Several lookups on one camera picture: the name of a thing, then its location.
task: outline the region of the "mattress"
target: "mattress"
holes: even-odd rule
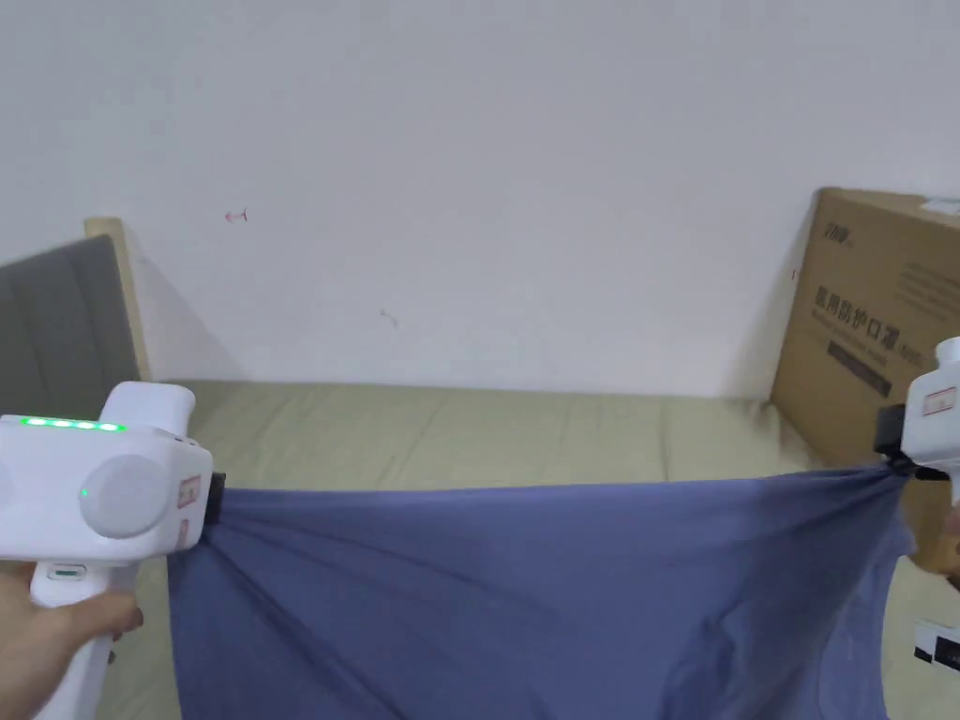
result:
[[[184,384],[198,398],[192,436],[213,453],[228,485],[237,488],[656,483],[817,467],[776,409],[761,402]],[[108,673],[99,717],[177,718],[163,560],[144,565],[138,594],[147,622],[118,643],[118,661]],[[217,598],[207,601],[216,604]],[[882,672],[890,715],[894,720],[956,717],[960,676],[913,658],[918,617],[960,625],[960,595],[903,560],[884,630]]]

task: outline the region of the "led indicator bar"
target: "led indicator bar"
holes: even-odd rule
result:
[[[24,425],[37,427],[72,427],[77,430],[102,430],[108,433],[123,432],[127,428],[112,422],[90,422],[89,420],[64,420],[62,418],[24,418],[20,421]]]

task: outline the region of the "cardboard box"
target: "cardboard box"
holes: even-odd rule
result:
[[[876,459],[876,412],[904,402],[960,335],[960,202],[821,190],[773,402],[830,465]],[[906,515],[924,569],[960,571],[947,483],[912,480]]]

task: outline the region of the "gray headboard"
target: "gray headboard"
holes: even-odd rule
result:
[[[139,376],[124,297],[106,235],[0,268],[0,414],[95,420]]]

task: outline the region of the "hand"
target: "hand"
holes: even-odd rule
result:
[[[30,599],[33,575],[33,564],[0,572],[0,720],[33,718],[89,640],[103,635],[119,639],[143,625],[143,612],[128,593],[40,608]]]

